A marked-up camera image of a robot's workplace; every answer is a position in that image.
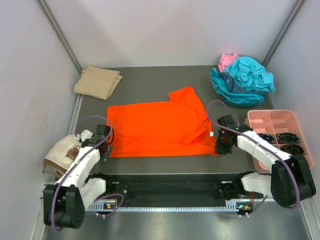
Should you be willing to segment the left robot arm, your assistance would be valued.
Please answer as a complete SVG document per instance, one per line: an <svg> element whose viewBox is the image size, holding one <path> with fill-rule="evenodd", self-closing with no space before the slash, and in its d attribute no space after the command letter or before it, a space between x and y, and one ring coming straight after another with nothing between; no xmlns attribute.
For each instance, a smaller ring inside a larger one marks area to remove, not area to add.
<svg viewBox="0 0 320 240"><path fill-rule="evenodd" d="M44 159L58 171L57 181L43 191L43 222L58 231L78 229L90 205L101 196L109 198L114 191L102 174L90 176L92 168L112 150L114 130L98 125L96 132L84 130L58 141Z"/></svg>

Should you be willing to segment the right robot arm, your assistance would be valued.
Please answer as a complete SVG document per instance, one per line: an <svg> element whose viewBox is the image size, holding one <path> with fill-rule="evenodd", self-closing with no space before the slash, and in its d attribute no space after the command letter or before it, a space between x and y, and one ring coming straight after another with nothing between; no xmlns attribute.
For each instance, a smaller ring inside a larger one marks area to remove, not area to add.
<svg viewBox="0 0 320 240"><path fill-rule="evenodd" d="M245 198L251 192L272 197L283 208L293 208L300 201L313 197L317 190L307 159L292 155L262 139L248 125L238 125L228 114L215 122L218 132L215 151L219 155L232 152L233 147L251 154L265 165L269 174L240 173L233 185L233 192Z"/></svg>

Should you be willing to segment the orange t shirt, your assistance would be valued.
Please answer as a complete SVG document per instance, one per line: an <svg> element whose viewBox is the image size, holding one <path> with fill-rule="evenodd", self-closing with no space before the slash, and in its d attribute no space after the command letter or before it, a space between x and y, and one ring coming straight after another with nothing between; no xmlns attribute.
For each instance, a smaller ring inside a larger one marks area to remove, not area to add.
<svg viewBox="0 0 320 240"><path fill-rule="evenodd" d="M168 101L107 108L115 137L112 158L215 156L213 126L191 86L169 93Z"/></svg>

